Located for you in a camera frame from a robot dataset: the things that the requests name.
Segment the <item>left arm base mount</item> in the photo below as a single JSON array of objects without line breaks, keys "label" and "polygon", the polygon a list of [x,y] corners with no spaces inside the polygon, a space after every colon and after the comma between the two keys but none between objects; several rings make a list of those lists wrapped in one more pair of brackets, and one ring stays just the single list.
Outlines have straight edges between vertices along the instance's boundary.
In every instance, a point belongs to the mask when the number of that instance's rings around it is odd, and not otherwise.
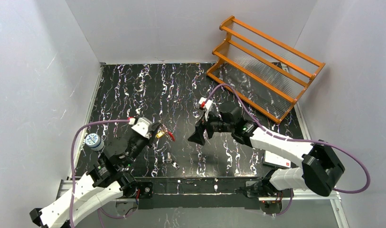
[{"label": "left arm base mount", "polygon": [[150,181],[132,181],[121,185],[121,199],[151,199],[153,196],[153,183]]}]

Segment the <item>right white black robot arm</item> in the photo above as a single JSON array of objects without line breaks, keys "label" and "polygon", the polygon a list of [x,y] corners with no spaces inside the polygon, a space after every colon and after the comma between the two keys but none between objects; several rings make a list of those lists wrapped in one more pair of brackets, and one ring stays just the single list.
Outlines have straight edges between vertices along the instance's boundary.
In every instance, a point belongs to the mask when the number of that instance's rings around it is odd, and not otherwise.
[{"label": "right white black robot arm", "polygon": [[206,111],[195,124],[189,142],[205,145],[204,133],[212,138],[214,133],[230,133],[240,144],[272,152],[296,165],[295,168],[272,170],[260,181],[241,187],[258,196],[272,196],[286,189],[311,190],[327,197],[333,191],[345,168],[333,149],[322,141],[294,142],[268,135],[255,122],[246,120],[242,108],[221,111],[220,116]]}]

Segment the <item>white red keyring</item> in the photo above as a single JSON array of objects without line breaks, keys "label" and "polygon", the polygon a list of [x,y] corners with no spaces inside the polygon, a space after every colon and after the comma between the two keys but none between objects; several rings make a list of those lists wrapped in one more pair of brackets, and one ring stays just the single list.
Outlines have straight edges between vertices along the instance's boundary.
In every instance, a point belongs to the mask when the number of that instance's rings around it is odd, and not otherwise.
[{"label": "white red keyring", "polygon": [[166,131],[166,137],[168,140],[170,140],[172,142],[175,141],[175,137],[173,136],[173,134],[169,130]]}]

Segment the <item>silver key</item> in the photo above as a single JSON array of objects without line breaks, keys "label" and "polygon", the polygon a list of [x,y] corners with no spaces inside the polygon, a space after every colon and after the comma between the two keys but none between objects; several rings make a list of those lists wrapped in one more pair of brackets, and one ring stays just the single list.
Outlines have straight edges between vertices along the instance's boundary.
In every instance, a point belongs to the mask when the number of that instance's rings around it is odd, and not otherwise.
[{"label": "silver key", "polygon": [[172,159],[170,152],[167,153],[166,163],[171,164],[175,170],[178,170],[180,168],[176,161]]}]

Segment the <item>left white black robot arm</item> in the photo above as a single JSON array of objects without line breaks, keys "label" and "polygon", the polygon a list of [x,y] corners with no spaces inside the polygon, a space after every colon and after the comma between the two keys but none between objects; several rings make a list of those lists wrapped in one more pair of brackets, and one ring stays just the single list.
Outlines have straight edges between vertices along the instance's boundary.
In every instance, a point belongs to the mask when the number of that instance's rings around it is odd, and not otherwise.
[{"label": "left white black robot arm", "polygon": [[162,122],[144,117],[124,120],[132,126],[125,152],[104,151],[101,157],[72,187],[44,208],[29,215],[40,228],[74,228],[81,220],[108,202],[121,197],[135,203],[152,197],[152,183],[139,183],[131,174],[131,164],[146,147],[151,147]]}]

